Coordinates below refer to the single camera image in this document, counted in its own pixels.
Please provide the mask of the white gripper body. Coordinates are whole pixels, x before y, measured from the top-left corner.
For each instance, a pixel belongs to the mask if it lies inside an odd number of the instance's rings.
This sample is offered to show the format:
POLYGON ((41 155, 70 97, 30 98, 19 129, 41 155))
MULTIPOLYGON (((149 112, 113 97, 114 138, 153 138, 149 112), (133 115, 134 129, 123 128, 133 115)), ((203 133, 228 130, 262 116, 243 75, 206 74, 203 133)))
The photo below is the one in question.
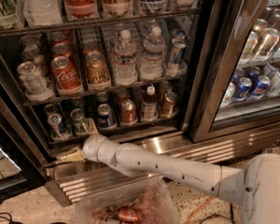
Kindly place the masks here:
POLYGON ((102 162, 108 166, 117 163, 118 149, 119 143, 110 141, 100 134, 89 136, 83 144, 83 153, 89 161, 102 162))

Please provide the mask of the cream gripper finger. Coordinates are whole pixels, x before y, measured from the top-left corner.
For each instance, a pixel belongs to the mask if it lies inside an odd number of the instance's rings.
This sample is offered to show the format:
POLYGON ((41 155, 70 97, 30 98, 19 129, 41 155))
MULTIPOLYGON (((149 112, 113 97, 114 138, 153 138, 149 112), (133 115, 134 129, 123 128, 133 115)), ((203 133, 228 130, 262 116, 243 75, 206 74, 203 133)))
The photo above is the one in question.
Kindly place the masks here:
POLYGON ((84 161, 85 155, 83 154, 80 147, 74 147, 58 155, 56 159, 62 162, 77 162, 77 161, 84 161))
POLYGON ((88 134, 89 135, 94 135, 94 134, 98 134, 98 130, 96 128, 96 125, 93 121, 93 119, 89 119, 89 129, 88 129, 88 134))

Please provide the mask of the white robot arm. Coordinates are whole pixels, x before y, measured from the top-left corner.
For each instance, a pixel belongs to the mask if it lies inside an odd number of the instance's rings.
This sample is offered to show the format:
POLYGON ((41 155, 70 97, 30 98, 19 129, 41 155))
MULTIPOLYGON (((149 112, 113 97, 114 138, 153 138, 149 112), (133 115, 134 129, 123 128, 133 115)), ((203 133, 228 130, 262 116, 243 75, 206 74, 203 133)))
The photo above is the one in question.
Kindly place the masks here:
POLYGON ((160 174, 222 201, 240 204, 242 224, 280 224, 279 154, 261 153, 236 169, 159 155, 90 132, 82 148, 74 147, 57 159, 102 162, 130 177, 142 172, 160 174))

